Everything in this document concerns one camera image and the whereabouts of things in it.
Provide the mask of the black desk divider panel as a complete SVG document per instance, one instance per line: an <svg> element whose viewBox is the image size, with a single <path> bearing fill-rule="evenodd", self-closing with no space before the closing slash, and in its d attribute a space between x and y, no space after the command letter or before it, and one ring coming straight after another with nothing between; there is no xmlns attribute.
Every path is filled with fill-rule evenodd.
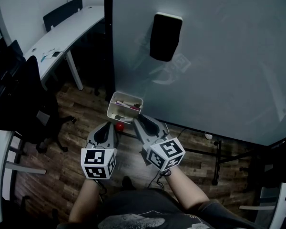
<svg viewBox="0 0 286 229"><path fill-rule="evenodd" d="M9 46L8 48L10 48L11 50L13 50L17 55L19 56L23 56L23 52L19 46L19 43L17 40L14 40Z"/></svg>
<svg viewBox="0 0 286 229"><path fill-rule="evenodd" d="M82 0L72 0L46 14L43 17L46 32L82 9Z"/></svg>

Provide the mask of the person's left forearm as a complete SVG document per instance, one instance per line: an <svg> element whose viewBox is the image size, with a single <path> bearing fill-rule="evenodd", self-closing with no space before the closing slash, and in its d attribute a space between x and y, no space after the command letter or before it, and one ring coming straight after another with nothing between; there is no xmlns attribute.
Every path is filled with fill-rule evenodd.
<svg viewBox="0 0 286 229"><path fill-rule="evenodd" d="M92 219L97 209L100 186L92 179L86 179L71 209L69 222L84 223Z"/></svg>

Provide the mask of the person's black shoe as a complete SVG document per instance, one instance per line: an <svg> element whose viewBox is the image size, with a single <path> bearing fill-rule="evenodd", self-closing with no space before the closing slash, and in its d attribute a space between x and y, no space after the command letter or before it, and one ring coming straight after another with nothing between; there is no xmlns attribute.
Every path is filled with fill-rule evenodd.
<svg viewBox="0 0 286 229"><path fill-rule="evenodd" d="M127 190L136 190L134 185L132 184L131 179L128 176L125 176L122 180L122 190L127 191Z"/></svg>

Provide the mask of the black mesh office chair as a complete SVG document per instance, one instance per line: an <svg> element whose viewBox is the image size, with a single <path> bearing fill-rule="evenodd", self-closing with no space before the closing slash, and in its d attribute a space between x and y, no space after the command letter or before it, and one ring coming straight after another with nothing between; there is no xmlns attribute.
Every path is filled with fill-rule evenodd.
<svg viewBox="0 0 286 229"><path fill-rule="evenodd" d="M39 153L47 150L47 140L66 152L58 135L64 123L76 122L73 116L60 117L54 94L47 92L35 56L25 59L6 47L0 52L0 130L18 133L36 145Z"/></svg>

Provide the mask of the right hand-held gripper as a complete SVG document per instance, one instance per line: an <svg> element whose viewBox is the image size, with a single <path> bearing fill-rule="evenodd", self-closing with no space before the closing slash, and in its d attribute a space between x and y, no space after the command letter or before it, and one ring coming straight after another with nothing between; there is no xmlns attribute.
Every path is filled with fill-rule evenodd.
<svg viewBox="0 0 286 229"><path fill-rule="evenodd" d="M153 165L164 172L180 164L185 150L176 137L162 140L169 132L161 122L150 116L138 115L133 125L143 144L143 159L147 166Z"/></svg>

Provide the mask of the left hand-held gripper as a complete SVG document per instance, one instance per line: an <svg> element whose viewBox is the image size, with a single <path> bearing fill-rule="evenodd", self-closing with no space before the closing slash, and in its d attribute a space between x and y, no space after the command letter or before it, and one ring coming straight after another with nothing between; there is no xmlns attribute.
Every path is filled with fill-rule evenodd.
<svg viewBox="0 0 286 229"><path fill-rule="evenodd" d="M110 179L116 166L117 135L111 122L98 125L81 149L81 167L87 179Z"/></svg>

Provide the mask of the large black-framed whiteboard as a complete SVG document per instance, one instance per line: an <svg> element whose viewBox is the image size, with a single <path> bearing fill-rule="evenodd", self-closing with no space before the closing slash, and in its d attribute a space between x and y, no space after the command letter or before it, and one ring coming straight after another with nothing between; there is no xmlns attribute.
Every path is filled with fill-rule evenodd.
<svg viewBox="0 0 286 229"><path fill-rule="evenodd" d="M286 0L104 0L112 89L168 123L269 146L286 138ZM157 12L183 19L169 62Z"/></svg>

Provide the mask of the black whiteboard eraser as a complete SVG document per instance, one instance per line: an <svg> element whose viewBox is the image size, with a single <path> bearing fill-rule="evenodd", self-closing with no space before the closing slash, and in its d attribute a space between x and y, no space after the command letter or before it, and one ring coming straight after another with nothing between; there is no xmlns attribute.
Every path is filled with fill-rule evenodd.
<svg viewBox="0 0 286 229"><path fill-rule="evenodd" d="M150 37L150 56L156 60L172 60L179 43L183 19L180 16L157 12Z"/></svg>

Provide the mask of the papers on desk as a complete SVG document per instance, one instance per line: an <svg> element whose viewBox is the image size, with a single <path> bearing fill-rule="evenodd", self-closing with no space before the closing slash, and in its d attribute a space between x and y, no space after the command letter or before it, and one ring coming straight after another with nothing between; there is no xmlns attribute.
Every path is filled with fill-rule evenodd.
<svg viewBox="0 0 286 229"><path fill-rule="evenodd" d="M57 57L60 53L61 53L60 48L50 49L49 51L44 52L44 53L42 54L41 62L43 62L43 61L46 60L46 59L51 59L51 58L53 58L53 57Z"/></svg>

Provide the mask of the white plastic marker box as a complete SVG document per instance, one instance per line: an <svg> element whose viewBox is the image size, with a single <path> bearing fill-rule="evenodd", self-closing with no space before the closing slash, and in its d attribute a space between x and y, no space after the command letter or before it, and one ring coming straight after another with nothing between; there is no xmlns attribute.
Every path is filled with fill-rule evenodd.
<svg viewBox="0 0 286 229"><path fill-rule="evenodd" d="M112 114L121 115L124 117L132 117L133 119L135 119L141 113L141 110L137 111L135 109L131 109L131 108L121 106L121 105L117 104L116 101L121 101L125 104L132 105L132 106L133 105L140 105L141 110L143 108L143 99L142 98L135 97L132 95L128 95L128 94L125 94L122 92L115 92L112 95L112 98L109 102L109 106L108 106L108 110L107 110L107 116L116 123L121 122L121 121L113 119Z"/></svg>

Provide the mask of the person's right forearm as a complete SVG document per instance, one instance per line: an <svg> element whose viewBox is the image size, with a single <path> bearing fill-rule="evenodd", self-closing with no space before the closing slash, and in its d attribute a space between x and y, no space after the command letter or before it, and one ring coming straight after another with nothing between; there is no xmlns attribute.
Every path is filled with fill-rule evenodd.
<svg viewBox="0 0 286 229"><path fill-rule="evenodd" d="M185 210L197 208L210 201L208 196L178 166L170 169L165 179Z"/></svg>

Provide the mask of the person's dark printed shirt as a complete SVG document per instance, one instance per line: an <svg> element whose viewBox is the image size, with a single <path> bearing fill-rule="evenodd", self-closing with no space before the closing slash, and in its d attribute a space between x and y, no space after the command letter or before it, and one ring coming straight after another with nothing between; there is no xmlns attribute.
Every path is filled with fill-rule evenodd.
<svg viewBox="0 0 286 229"><path fill-rule="evenodd" d="M210 200L189 210L159 189L122 191L108 198L86 223L57 229L262 229Z"/></svg>

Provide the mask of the white marker with black cap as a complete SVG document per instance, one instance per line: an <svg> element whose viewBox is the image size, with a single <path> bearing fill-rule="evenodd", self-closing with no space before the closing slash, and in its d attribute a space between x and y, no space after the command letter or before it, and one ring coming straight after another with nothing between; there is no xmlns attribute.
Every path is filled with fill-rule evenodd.
<svg viewBox="0 0 286 229"><path fill-rule="evenodd" d="M133 121L132 117L124 117L118 114L112 114L112 118L121 122L131 123Z"/></svg>

